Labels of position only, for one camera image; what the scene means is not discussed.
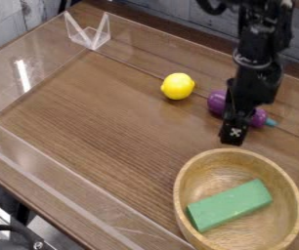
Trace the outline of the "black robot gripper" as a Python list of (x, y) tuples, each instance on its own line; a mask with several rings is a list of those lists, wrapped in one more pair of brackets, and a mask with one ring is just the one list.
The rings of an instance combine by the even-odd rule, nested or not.
[(257, 109), (275, 101), (282, 84), (283, 65), (279, 55), (270, 56), (262, 62), (257, 58), (249, 59), (238, 50), (234, 51), (234, 62), (238, 70), (235, 77), (227, 80), (219, 137), (223, 144), (240, 146)]

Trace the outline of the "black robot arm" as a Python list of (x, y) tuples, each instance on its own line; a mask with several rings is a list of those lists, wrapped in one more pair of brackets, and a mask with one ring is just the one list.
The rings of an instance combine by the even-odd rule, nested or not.
[(281, 53), (293, 40), (295, 0), (196, 0), (214, 16), (238, 7), (239, 44), (232, 59), (238, 65), (227, 80), (223, 124), (219, 130), (223, 144), (240, 146), (249, 135), (257, 109), (273, 104), (283, 78)]

